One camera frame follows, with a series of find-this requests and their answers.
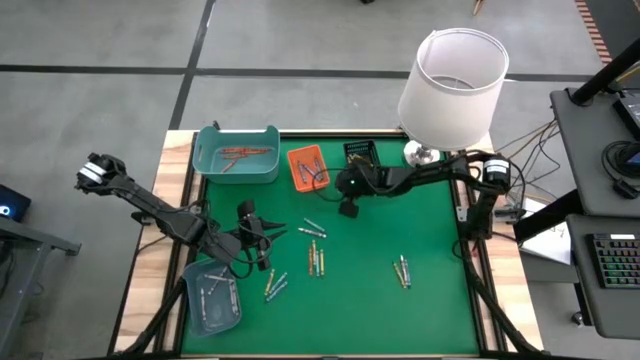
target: teal plastic bin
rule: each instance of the teal plastic bin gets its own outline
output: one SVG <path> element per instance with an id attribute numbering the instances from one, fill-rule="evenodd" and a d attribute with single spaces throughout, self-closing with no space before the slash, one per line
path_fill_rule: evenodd
<path id="1" fill-rule="evenodd" d="M 224 159 L 222 149 L 228 147 L 269 148 L 264 154 L 238 159 L 226 172 L 232 160 Z M 264 132 L 221 132 L 213 126 L 200 130 L 193 152 L 193 168 L 216 184 L 265 184 L 278 177 L 280 132 L 268 126 Z"/>

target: orange container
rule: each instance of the orange container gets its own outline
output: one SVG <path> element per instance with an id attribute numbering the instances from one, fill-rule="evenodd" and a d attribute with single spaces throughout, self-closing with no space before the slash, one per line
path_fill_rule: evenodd
<path id="1" fill-rule="evenodd" d="M 287 152 L 287 159 L 289 160 L 293 183 L 299 192 L 313 191 L 314 186 L 316 189 L 322 189 L 329 185 L 329 173 L 326 171 L 327 166 L 324 163 L 320 146 L 310 145 L 290 150 Z M 314 183 L 314 176 L 307 169 L 314 174 L 317 174 L 320 170 L 322 175 L 316 175 Z"/>

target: lamp base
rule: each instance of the lamp base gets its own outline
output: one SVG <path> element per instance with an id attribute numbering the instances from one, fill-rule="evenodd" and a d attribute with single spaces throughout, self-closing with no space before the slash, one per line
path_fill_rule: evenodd
<path id="1" fill-rule="evenodd" d="M 426 165 L 440 160 L 440 151 L 428 149 L 411 140 L 404 146 L 404 161 L 411 167 Z"/>

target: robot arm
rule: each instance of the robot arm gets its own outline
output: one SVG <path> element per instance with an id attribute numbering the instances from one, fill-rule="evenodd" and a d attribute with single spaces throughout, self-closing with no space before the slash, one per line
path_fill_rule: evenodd
<path id="1" fill-rule="evenodd" d="M 482 179 L 476 179 L 468 171 L 468 164 L 483 163 Z M 471 205 L 462 222 L 461 236 L 466 239 L 491 237 L 492 210 L 499 195 L 509 190 L 511 180 L 510 163 L 504 157 L 483 151 L 473 151 L 450 159 L 419 166 L 377 167 L 364 159 L 355 159 L 341 171 L 336 187 L 343 194 L 340 213 L 357 217 L 358 207 L 354 201 L 361 196 L 398 196 L 413 187 L 442 180 L 461 180 L 480 193 L 478 201 Z"/>
<path id="2" fill-rule="evenodd" d="M 115 195 L 152 217 L 160 231 L 181 244 L 196 248 L 225 264 L 237 260 L 240 251 L 248 254 L 250 267 L 255 262 L 260 270 L 270 267 L 268 253 L 275 238 L 284 232 L 266 236 L 264 230 L 284 226 L 255 216 L 252 201 L 238 206 L 239 228 L 219 232 L 220 224 L 188 209 L 174 208 L 150 191 L 140 187 L 127 175 L 125 164 L 110 155 L 89 155 L 89 161 L 76 174 L 76 188 L 99 196 Z M 139 214 L 134 220 L 142 222 Z M 251 259 L 249 249 L 256 248 L 258 256 Z"/>

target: black desk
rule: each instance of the black desk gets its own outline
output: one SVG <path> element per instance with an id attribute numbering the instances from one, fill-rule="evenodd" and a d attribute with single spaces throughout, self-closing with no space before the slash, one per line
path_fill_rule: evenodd
<path id="1" fill-rule="evenodd" d="M 578 283 L 578 274 L 574 265 L 565 265 L 520 251 L 520 260 L 527 282 Z"/>
<path id="2" fill-rule="evenodd" d="M 640 290 L 601 288 L 585 240 L 590 233 L 640 233 L 640 221 L 569 215 L 567 227 L 586 299 L 587 309 L 582 309 L 585 324 L 591 322 L 604 337 L 640 339 Z"/>
<path id="3" fill-rule="evenodd" d="M 612 181 L 600 163 L 602 150 L 611 142 L 634 140 L 613 109 L 616 95 L 598 94 L 589 106 L 577 106 L 566 91 L 551 93 L 551 105 L 576 190 L 514 226 L 519 241 L 564 221 L 568 214 L 640 218 L 640 200 L 627 200 L 612 189 Z"/>
<path id="4" fill-rule="evenodd" d="M 595 325 L 605 337 L 640 339 L 640 312 L 635 311 L 640 290 L 600 288 L 584 241 L 587 233 L 640 232 L 640 199 L 623 199 L 614 192 L 600 161 L 608 144 L 634 140 L 613 109 L 617 99 L 616 95 L 598 94 L 590 105 L 578 106 L 566 91 L 551 93 L 576 189 L 518 221 L 514 232 L 518 241 L 524 241 L 566 220 L 578 271 L 579 283 L 574 288 L 584 323 Z M 557 278 L 549 264 L 536 275 L 538 281 Z"/>

